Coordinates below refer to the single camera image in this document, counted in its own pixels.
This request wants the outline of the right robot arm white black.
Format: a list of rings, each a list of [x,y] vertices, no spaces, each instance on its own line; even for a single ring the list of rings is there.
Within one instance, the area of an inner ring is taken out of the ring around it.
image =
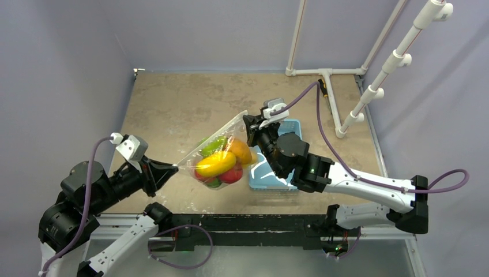
[[[309,144],[297,134],[279,134],[279,123],[260,127],[265,118],[244,115],[247,144],[259,147],[273,173],[291,177],[291,184],[307,193],[330,192],[355,196],[388,208],[388,222],[404,232],[428,232],[428,179],[390,179],[361,171],[347,171],[330,158],[312,154]]]

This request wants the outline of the green fruit with black stripe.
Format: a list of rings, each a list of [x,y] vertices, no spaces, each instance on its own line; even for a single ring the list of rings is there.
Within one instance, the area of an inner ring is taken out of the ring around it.
[[[204,184],[205,184],[207,187],[211,188],[211,189],[217,189],[217,188],[219,188],[219,187],[222,185],[222,182],[221,182],[221,181],[220,181],[218,178],[213,177],[213,178],[209,178],[209,179],[207,179],[207,180],[204,182]]]

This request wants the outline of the elongated yellow mango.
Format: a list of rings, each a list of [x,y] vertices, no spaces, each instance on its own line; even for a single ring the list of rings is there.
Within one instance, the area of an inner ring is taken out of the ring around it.
[[[228,151],[218,151],[200,160],[196,166],[201,175],[205,177],[216,177],[233,168],[236,164],[236,156]]]

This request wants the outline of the green pear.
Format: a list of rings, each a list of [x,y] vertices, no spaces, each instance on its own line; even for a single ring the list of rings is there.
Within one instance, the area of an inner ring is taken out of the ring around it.
[[[222,151],[226,149],[228,143],[227,136],[220,136],[209,142],[206,146],[204,146],[200,151],[200,155],[202,157],[208,157],[214,154],[215,152]]]

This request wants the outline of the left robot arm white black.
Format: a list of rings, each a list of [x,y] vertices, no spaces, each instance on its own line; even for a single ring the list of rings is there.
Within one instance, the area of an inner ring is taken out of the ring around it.
[[[61,182],[61,192],[39,223],[40,242],[54,250],[42,265],[39,276],[54,273],[54,264],[89,240],[98,227],[96,217],[121,200],[142,190],[150,197],[178,172],[174,164],[146,156],[138,162],[124,162],[111,177],[96,161],[75,165]]]

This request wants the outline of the red apple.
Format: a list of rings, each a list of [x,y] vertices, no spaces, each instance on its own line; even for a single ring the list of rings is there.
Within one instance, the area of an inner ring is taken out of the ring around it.
[[[203,184],[211,184],[216,180],[216,177],[205,177],[201,175],[197,170],[194,170],[194,176],[198,181],[202,182]]]

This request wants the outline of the yellow-orange potato-like fruit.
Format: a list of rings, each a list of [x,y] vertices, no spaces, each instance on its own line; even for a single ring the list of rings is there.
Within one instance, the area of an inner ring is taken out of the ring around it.
[[[230,138],[227,143],[227,151],[233,153],[240,164],[250,164],[253,160],[249,146],[240,139]]]

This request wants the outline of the red textured strawberry fruit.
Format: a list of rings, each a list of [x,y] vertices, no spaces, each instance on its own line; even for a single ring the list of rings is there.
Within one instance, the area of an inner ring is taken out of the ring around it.
[[[233,168],[222,173],[217,178],[225,184],[233,184],[238,182],[243,177],[243,168],[240,163],[234,165]]]

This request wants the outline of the clear polka dot zip bag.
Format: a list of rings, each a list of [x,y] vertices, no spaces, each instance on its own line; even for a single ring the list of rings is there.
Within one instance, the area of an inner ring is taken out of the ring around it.
[[[211,190],[235,184],[258,163],[257,151],[247,145],[248,111],[234,116],[220,129],[202,139],[177,163],[185,173]]]

